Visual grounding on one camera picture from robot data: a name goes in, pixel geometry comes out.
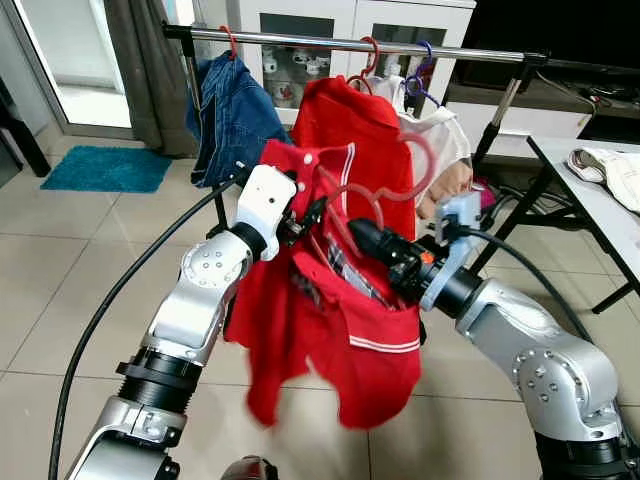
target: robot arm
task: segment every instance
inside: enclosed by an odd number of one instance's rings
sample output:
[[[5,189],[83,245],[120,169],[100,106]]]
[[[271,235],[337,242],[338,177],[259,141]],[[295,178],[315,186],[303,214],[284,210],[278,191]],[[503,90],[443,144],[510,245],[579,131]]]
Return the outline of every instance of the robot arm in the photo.
[[[479,205],[468,195],[439,209],[437,242],[446,222],[475,222],[468,212]],[[614,405],[616,371],[602,351],[565,332],[531,298],[466,270],[468,238],[456,239],[443,261],[368,220],[349,227],[360,249],[389,267],[396,291],[454,318],[455,329],[507,375],[534,430],[545,480],[638,478]]]
[[[69,480],[173,480],[167,449],[178,445],[184,414],[238,283],[258,259],[278,253],[276,230],[296,193],[276,169],[255,167],[230,230],[188,251],[175,288],[160,305],[140,349],[118,373],[110,397],[67,476]]]

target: blue denim shirt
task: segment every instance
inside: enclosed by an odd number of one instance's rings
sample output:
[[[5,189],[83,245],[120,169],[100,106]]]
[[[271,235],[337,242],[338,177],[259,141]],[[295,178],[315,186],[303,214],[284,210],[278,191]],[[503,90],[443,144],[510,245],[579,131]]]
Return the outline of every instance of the blue denim shirt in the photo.
[[[242,60],[237,56],[231,60],[230,54],[227,51],[199,65],[202,134],[193,104],[187,112],[187,127],[200,142],[191,173],[191,183],[197,187],[228,180],[237,171],[238,160],[253,168],[270,138],[292,143],[269,94],[251,77]]]

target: clothes rack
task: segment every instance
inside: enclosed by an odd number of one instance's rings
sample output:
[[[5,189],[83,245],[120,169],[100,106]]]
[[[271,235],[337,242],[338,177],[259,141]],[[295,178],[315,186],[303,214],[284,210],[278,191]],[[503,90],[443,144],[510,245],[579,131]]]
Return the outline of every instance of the clothes rack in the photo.
[[[188,83],[191,87],[190,90],[193,105],[196,110],[199,111],[202,105],[202,92],[200,91],[197,81],[197,62],[193,41],[208,40],[226,42],[229,41],[229,34],[224,30],[184,25],[170,25],[166,23],[163,24],[162,31],[166,38],[180,40],[181,42],[182,54],[184,55],[187,64]],[[374,53],[373,45],[361,40],[309,37],[304,35],[281,35],[277,33],[231,32],[231,34],[237,43]],[[416,44],[394,42],[377,43],[380,53],[395,53],[410,56],[427,56],[428,54],[424,47]],[[473,156],[473,164],[474,166],[477,166],[489,151],[491,144],[497,137],[502,119],[511,106],[511,102],[513,102],[523,79],[531,73],[532,69],[543,66],[547,62],[548,58],[546,55],[539,53],[478,50],[454,47],[432,47],[431,54],[434,58],[514,63],[519,65],[502,95],[491,122],[487,125],[482,134],[478,148]],[[216,200],[216,209],[218,210],[219,224],[214,228],[214,230],[224,229],[227,225],[222,198]],[[209,235],[217,233],[217,231],[214,230],[209,232]]]

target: clothes hanger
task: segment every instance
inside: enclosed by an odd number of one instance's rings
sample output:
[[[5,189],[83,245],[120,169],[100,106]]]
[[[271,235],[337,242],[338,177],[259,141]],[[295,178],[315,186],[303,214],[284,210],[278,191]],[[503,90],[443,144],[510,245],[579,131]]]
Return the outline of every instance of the clothes hanger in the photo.
[[[224,32],[227,32],[227,35],[229,35],[229,41],[231,42],[231,55],[229,55],[229,59],[230,60],[235,60],[236,59],[236,55],[238,53],[235,37],[231,33],[231,30],[229,29],[228,26],[220,25],[218,28],[220,30],[224,31]]]
[[[418,66],[416,73],[414,73],[413,75],[409,75],[407,77],[407,79],[404,82],[404,90],[407,93],[407,95],[411,97],[417,97],[418,95],[423,95],[424,97],[431,100],[436,105],[436,107],[440,108],[440,102],[438,102],[438,100],[436,100],[427,91],[427,89],[424,88],[424,80],[422,80],[422,76],[424,72],[427,70],[427,68],[429,68],[433,64],[433,55],[431,53],[431,45],[426,40],[420,40],[418,42],[418,45],[425,47],[427,49],[428,55],[425,61]]]
[[[383,217],[382,209],[380,207],[379,199],[387,198],[394,202],[404,202],[404,201],[410,200],[416,197],[424,189],[426,189],[429,186],[429,184],[432,182],[433,177],[435,175],[436,156],[433,152],[433,149],[431,148],[431,145],[429,145],[429,143],[422,136],[416,133],[402,133],[398,136],[398,140],[402,142],[416,143],[424,151],[425,161],[427,162],[427,165],[426,165],[427,168],[425,170],[424,176],[411,190],[407,192],[398,193],[388,189],[387,187],[381,187],[378,190],[376,190],[375,193],[371,193],[371,190],[369,190],[363,185],[360,185],[359,183],[347,183],[346,185],[338,185],[338,183],[333,178],[333,176],[322,165],[319,165],[317,167],[318,172],[323,177],[325,177],[331,183],[332,186],[335,186],[335,190],[333,191],[333,193],[329,194],[327,197],[326,208],[329,214],[329,218],[334,223],[341,237],[347,243],[347,245],[349,246],[353,254],[358,258],[362,257],[362,253],[358,249],[350,230],[340,220],[340,217],[335,211],[335,208],[333,207],[332,203],[344,192],[351,191],[351,192],[359,193],[371,205],[371,208],[375,215],[376,226],[378,227],[378,229],[382,230],[384,228],[384,217]]]
[[[349,77],[347,79],[347,84],[350,84],[354,80],[358,80],[363,83],[365,87],[367,87],[369,95],[373,95],[373,90],[371,89],[371,85],[369,85],[369,82],[367,82],[365,75],[369,75],[371,72],[373,72],[378,65],[378,60],[380,60],[380,49],[378,47],[378,42],[376,42],[373,37],[362,37],[360,40],[369,42],[373,45],[373,62],[371,63],[371,65],[369,65],[369,60],[371,58],[371,54],[369,54],[369,56],[367,57],[367,65],[360,71],[360,75],[353,75]]]

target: tiled floor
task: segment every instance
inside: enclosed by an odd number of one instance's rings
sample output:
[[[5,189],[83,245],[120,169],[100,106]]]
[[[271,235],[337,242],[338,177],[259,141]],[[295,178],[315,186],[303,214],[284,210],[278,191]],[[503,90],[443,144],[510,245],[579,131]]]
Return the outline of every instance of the tiled floor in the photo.
[[[49,153],[57,163],[75,143]],[[136,142],[115,142],[127,146]],[[204,192],[189,185],[191,162],[174,162],[153,195],[40,191],[23,172],[0,189],[0,476],[45,477],[57,393],[80,332],[111,284],[169,223]],[[78,451],[106,397],[114,369],[136,351],[144,327],[175,283],[178,260],[215,222],[212,208],[189,222],[116,300],[79,368],[63,444],[63,469]],[[543,268],[583,318],[619,371],[621,401],[640,424],[640,300],[630,295],[600,316],[589,308],[624,279],[588,234],[519,227],[510,241]],[[511,259],[494,256],[485,271],[558,309]],[[216,479],[245,454],[275,462],[281,478],[494,480],[539,476],[523,406],[505,377],[464,339],[452,320],[425,315],[424,376],[406,409],[368,434],[342,428],[336,396],[317,378],[290,382],[280,424],[263,430],[244,404],[244,352],[218,343],[173,452],[182,479]]]

